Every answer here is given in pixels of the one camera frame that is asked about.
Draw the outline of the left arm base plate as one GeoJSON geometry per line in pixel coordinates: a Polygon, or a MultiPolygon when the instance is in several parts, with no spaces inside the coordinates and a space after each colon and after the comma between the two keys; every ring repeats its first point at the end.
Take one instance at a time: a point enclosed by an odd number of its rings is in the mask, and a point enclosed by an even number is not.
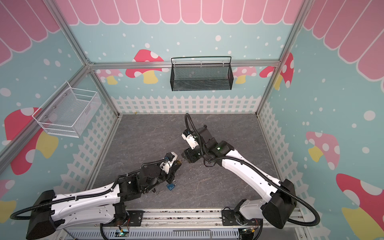
{"type": "Polygon", "coordinates": [[[112,226],[140,227],[143,220],[144,211],[129,210],[114,214],[114,219],[110,222],[112,226]]]}

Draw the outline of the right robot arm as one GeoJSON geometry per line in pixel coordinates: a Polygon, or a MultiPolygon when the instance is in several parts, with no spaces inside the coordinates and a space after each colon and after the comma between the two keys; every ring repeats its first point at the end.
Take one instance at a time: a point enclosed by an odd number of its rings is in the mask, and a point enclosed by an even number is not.
{"type": "Polygon", "coordinates": [[[291,181],[281,181],[266,174],[226,141],[217,142],[207,126],[197,129],[188,113],[185,114],[185,124],[186,130],[182,137],[189,148],[184,151],[184,157],[190,163],[203,160],[206,167],[220,166],[229,170],[261,197],[255,201],[241,200],[235,207],[234,217],[241,225],[251,219],[265,219],[277,229],[282,229],[286,223],[304,227],[314,227],[320,223],[319,213],[296,195],[295,186],[291,181]],[[291,214],[298,204],[308,209],[314,215],[314,220],[301,222],[291,219],[291,214]]]}

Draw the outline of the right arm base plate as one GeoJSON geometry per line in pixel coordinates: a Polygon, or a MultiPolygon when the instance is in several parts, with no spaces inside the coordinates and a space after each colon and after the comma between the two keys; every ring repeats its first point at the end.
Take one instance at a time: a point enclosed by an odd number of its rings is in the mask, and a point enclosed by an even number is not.
{"type": "Polygon", "coordinates": [[[221,211],[223,226],[259,226],[263,219],[246,219],[239,212],[230,208],[224,208],[221,211]]]}

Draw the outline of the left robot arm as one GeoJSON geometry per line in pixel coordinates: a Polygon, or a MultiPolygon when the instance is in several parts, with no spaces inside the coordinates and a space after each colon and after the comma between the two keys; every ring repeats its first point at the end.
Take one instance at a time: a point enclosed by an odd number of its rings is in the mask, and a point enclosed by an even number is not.
{"type": "Polygon", "coordinates": [[[127,225],[132,217],[125,203],[154,192],[164,182],[171,184],[181,165],[177,154],[170,152],[161,160],[144,163],[136,171],[119,175],[103,187],[72,194],[45,191],[33,206],[12,213],[10,218],[29,222],[28,240],[42,239],[74,225],[127,225]]]}

